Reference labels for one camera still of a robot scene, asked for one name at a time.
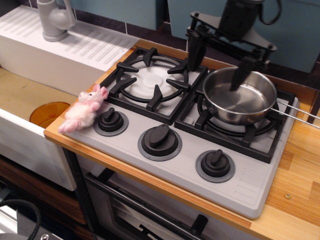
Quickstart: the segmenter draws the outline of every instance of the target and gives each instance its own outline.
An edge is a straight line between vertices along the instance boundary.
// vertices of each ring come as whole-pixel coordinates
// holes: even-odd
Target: metal rod
[[[309,122],[307,122],[307,121],[304,121],[304,120],[302,120],[302,119],[300,119],[300,118],[297,118],[297,117],[295,117],[295,116],[291,116],[291,115],[286,114],[286,113],[284,113],[284,112],[282,112],[282,111],[276,110],[276,109],[274,109],[274,108],[270,108],[270,110],[275,111],[275,112],[277,112],[277,113],[279,113],[279,114],[281,114],[281,115],[285,115],[285,116],[287,116],[287,117],[293,118],[293,119],[298,120],[298,121],[300,121],[300,122],[303,122],[303,123],[305,123],[305,124],[308,124],[308,125],[310,125],[310,126],[312,126],[312,127],[315,127],[316,129],[320,129],[319,126],[313,125],[313,124],[311,124],[311,123],[309,123]]]
[[[307,115],[309,115],[309,116],[311,116],[311,117],[313,117],[313,118],[315,118],[315,119],[319,119],[319,120],[320,120],[320,117],[315,116],[315,115],[312,115],[312,114],[310,114],[310,113],[308,113],[308,112],[306,112],[306,111],[300,110],[299,108],[296,108],[296,107],[294,107],[294,106],[291,106],[291,105],[289,105],[289,104],[286,104],[286,103],[284,103],[284,102],[282,102],[282,101],[278,101],[278,100],[277,100],[277,103],[283,104],[283,105],[285,105],[285,106],[287,106],[287,107],[289,107],[289,108],[295,109],[295,110],[297,110],[297,111],[299,111],[299,112],[302,112],[302,113],[307,114]]]

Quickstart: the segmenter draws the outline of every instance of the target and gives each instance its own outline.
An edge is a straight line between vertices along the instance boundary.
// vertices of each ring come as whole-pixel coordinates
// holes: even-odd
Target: black burner grate
[[[295,99],[294,93],[282,90],[277,90],[277,96],[279,99],[288,101],[289,105],[292,105]],[[254,125],[249,125],[245,127],[245,131],[243,132],[230,131],[214,124],[210,120],[213,116],[208,110],[203,109],[203,99],[204,93],[201,85],[177,117],[176,121],[174,122],[174,127],[262,162],[268,164],[271,162],[283,131],[286,117],[274,111],[269,111],[268,115],[266,116],[267,124],[265,124],[263,127],[257,129]],[[188,121],[185,121],[184,119],[188,115],[191,108],[195,105],[198,109],[199,118],[196,119],[195,123],[188,123]],[[287,107],[285,109],[285,113],[288,114],[289,111],[290,107]],[[263,136],[263,134],[273,130],[275,130],[276,133],[273,137],[272,144],[268,152],[264,152],[252,147],[252,140],[254,140],[257,136]]]
[[[126,73],[137,73],[139,69],[133,65],[143,62],[146,67],[150,67],[153,62],[166,63],[172,66],[168,69],[168,74],[182,74],[183,81],[175,79],[167,79],[166,83],[176,89],[176,91],[168,96],[163,96],[158,85],[154,86],[154,94],[152,98],[142,98],[129,93],[126,88],[137,81],[136,77],[126,77]],[[164,124],[171,125],[178,115],[187,100],[194,93],[195,89],[199,86],[201,80],[207,75],[208,69],[199,66],[195,71],[198,74],[193,83],[189,83],[189,69],[188,59],[180,60],[167,55],[158,53],[156,48],[150,50],[138,47],[124,62],[117,64],[114,70],[102,83],[101,86],[108,87],[114,86],[109,90],[109,97],[106,100],[112,104],[128,109],[135,113],[144,115],[148,118],[157,120]],[[161,103],[168,102],[174,98],[179,97],[176,106],[170,114],[163,114],[158,111],[158,106]]]

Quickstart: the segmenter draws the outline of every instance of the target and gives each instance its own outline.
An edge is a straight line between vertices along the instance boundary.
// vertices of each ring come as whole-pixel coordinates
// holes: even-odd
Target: stuffed toy
[[[75,130],[90,127],[97,116],[96,111],[107,97],[107,89],[104,86],[100,88],[99,84],[94,85],[92,92],[81,92],[79,101],[65,113],[65,121],[58,128],[58,132],[71,134]]]

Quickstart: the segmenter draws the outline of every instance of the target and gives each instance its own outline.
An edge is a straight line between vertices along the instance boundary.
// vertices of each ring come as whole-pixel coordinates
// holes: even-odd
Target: faucet
[[[56,0],[37,0],[43,38],[57,42],[67,37],[68,29],[76,24],[70,0],[63,0],[66,9],[59,9]]]

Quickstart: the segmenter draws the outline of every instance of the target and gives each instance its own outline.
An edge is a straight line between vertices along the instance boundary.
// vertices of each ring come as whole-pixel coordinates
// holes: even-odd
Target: black cable
[[[35,236],[40,228],[40,224],[41,224],[41,214],[40,214],[39,209],[37,208],[36,205],[34,205],[33,203],[26,201],[26,200],[11,199],[11,200],[0,201],[0,207],[10,206],[10,205],[23,205],[23,206],[31,208],[34,211],[35,216],[36,216],[36,224],[33,229],[33,232],[31,233],[31,235],[27,239],[27,240],[33,240],[35,238]]]
[[[275,16],[274,19],[272,19],[271,21],[265,21],[264,20],[264,16],[263,16],[263,11],[264,11],[264,7],[263,5],[261,4],[260,5],[260,9],[259,9],[259,19],[260,21],[265,24],[265,25],[271,25],[271,24],[274,24],[276,21],[278,21],[278,19],[280,18],[280,15],[281,15],[281,12],[282,12],[282,2],[281,0],[276,0],[276,3],[278,5],[278,13],[277,15]]]

